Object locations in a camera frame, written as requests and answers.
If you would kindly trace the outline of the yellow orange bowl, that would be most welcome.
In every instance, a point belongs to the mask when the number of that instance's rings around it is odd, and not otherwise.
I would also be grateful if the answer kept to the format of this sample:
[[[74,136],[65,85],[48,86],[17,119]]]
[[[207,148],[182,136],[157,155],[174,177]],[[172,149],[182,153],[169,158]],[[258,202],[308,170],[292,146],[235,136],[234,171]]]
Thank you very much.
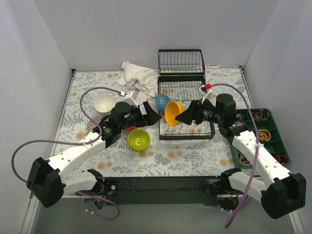
[[[170,101],[165,108],[164,116],[165,120],[168,123],[169,126],[177,126],[180,121],[176,120],[176,117],[183,113],[185,111],[185,108],[182,104],[176,102],[176,101]]]

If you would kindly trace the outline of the blue bowl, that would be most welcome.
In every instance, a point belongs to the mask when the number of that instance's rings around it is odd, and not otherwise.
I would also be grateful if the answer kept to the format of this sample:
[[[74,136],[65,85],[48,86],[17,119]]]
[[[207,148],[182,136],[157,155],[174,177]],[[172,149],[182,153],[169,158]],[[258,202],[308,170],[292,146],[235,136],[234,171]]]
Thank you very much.
[[[155,97],[156,106],[161,113],[164,113],[165,108],[170,101],[171,99],[165,94],[157,94]]]

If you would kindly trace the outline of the white ceramic bowl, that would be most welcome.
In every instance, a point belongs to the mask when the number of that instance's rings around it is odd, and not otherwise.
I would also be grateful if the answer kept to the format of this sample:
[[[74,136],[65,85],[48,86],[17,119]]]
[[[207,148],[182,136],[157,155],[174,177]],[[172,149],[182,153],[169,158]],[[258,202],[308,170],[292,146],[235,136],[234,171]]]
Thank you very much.
[[[97,111],[97,113],[101,116],[105,116],[105,115],[109,115],[111,113],[111,111],[108,112],[101,112],[101,111]]]
[[[116,105],[113,95],[101,95],[95,100],[95,109],[101,112],[111,111]]]

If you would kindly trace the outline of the lime green bowl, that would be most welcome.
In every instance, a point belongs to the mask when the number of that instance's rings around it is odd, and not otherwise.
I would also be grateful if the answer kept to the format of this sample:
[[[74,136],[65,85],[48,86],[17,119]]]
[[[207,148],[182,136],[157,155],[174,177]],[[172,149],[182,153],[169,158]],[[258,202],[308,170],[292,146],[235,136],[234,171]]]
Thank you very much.
[[[134,148],[134,147],[130,146],[130,148],[131,148],[133,151],[135,151],[135,152],[143,152],[143,151],[145,151],[145,150],[148,149],[148,146],[143,147],[143,148]]]
[[[134,129],[128,135],[128,144],[134,148],[143,148],[149,146],[150,142],[150,135],[144,129]]]

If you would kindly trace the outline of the dark patterned bowl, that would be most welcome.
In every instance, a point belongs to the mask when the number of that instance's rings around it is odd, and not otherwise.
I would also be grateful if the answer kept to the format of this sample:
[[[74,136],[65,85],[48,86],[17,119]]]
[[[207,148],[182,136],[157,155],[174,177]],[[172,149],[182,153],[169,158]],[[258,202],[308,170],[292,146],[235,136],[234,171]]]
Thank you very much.
[[[91,132],[97,126],[97,124],[100,123],[101,119],[102,119],[102,116],[94,117],[92,121],[89,121],[87,123],[86,130],[88,132]]]

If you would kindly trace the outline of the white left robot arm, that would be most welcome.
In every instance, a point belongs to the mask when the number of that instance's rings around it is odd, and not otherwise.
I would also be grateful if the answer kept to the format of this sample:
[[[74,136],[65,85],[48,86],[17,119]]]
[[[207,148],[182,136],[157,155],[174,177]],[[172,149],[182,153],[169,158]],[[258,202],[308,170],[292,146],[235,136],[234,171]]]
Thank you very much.
[[[143,103],[146,114],[138,107],[118,102],[109,115],[104,116],[83,140],[49,159],[39,157],[31,167],[26,186],[45,207],[56,204],[64,194],[86,191],[99,195],[104,188],[104,177],[95,169],[88,169],[78,176],[71,172],[89,157],[104,151],[121,137],[130,127],[153,126],[161,115],[148,102]]]

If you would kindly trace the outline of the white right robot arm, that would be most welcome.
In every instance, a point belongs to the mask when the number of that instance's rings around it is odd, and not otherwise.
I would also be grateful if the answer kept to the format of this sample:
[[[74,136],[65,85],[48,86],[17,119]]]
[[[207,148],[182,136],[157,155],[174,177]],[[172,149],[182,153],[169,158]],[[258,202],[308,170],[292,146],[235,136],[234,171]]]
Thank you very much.
[[[235,190],[242,191],[241,202],[245,202],[247,197],[256,199],[273,219],[303,208],[306,202],[306,179],[279,163],[259,142],[255,128],[237,116],[235,108],[232,95],[220,94],[216,97],[215,106],[208,100],[193,100],[188,109],[175,119],[187,125],[192,122],[200,124],[204,120],[216,123],[221,135],[253,165],[252,173],[261,175],[262,179],[258,180],[238,168],[226,170],[218,182],[223,192],[231,194]]]

